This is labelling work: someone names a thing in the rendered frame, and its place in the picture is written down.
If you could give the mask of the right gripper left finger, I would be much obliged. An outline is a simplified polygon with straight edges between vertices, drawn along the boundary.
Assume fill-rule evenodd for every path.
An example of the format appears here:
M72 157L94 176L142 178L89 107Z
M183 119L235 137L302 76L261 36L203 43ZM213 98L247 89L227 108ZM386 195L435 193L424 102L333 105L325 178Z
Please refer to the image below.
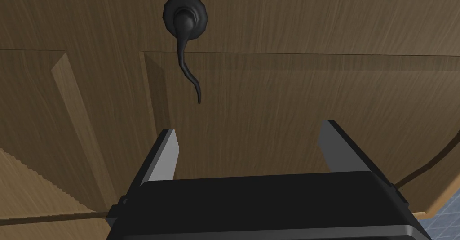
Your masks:
M132 189L135 190L149 181L172 180L179 150L176 131L162 130L137 172Z

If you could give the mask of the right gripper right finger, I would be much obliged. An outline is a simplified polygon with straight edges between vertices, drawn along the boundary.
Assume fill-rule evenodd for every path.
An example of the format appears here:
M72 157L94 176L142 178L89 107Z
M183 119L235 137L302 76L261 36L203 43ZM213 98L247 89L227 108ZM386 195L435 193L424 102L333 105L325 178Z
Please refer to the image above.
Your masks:
M334 120L324 120L321 123L318 146L330 172L368 171L388 186L394 186Z

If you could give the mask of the brown wooden door leaf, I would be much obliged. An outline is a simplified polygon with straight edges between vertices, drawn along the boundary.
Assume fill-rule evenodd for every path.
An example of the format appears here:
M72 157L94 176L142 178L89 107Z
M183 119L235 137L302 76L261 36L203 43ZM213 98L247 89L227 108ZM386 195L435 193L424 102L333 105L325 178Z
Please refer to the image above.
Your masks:
M327 170L333 119L432 217L460 188L460 0L0 0L0 214L105 211L162 129L174 177Z

